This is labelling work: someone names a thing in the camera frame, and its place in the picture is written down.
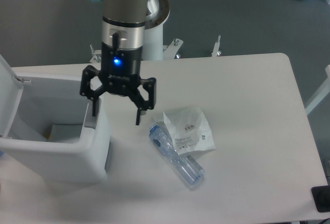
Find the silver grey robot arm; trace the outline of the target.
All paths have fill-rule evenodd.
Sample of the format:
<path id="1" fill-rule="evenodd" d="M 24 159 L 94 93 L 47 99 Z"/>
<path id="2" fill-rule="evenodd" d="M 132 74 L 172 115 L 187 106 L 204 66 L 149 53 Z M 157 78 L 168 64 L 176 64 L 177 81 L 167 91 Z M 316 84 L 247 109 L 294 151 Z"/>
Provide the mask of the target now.
<path id="1" fill-rule="evenodd" d="M 82 72 L 80 94 L 92 101 L 96 116 L 98 99 L 105 92 L 129 97 L 140 116 L 156 104 L 156 79 L 140 77 L 149 0 L 102 0 L 101 68 L 88 65 Z"/>

